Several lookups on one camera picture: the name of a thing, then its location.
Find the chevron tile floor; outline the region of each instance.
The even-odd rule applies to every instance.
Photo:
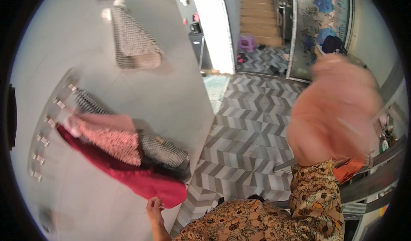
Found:
[[[171,231],[225,201],[252,194],[271,201],[290,196],[291,174],[273,168],[293,158],[286,140],[291,108],[305,84],[234,75],[215,116],[197,169]]]
[[[243,64],[237,64],[235,66],[237,72],[256,72],[274,75],[270,70],[270,65],[272,65],[279,70],[279,76],[285,76],[288,62],[282,55],[289,53],[288,48],[266,46],[263,50],[254,48],[253,52],[241,49],[239,53],[244,53],[248,57],[248,61]]]

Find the red cloth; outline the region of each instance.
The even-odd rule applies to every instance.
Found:
[[[57,130],[70,146],[82,153],[97,168],[130,187],[141,197],[149,199],[158,196],[164,203],[164,208],[173,208],[187,198],[185,184],[167,175],[161,175],[160,169],[128,165],[96,146],[84,144],[80,139],[70,135],[61,125]]]

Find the black appliance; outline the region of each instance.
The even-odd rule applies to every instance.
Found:
[[[195,22],[195,23],[191,24],[190,29],[195,34],[201,33],[201,28],[200,28],[200,23],[199,22]]]
[[[188,34],[197,62],[201,66],[199,69],[212,69],[210,54],[208,53],[207,44],[203,33],[190,32]]]

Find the woman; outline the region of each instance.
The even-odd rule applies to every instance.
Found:
[[[175,240],[343,240],[344,217],[331,158],[367,152],[371,118],[381,107],[367,70],[330,54],[313,66],[314,82],[296,100],[288,125],[293,166],[290,212],[270,201],[234,200],[188,224]],[[148,201],[155,241],[171,240],[161,201]]]

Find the wooden stair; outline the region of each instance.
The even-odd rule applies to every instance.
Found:
[[[241,0],[241,32],[254,36],[256,44],[282,46],[273,0]]]

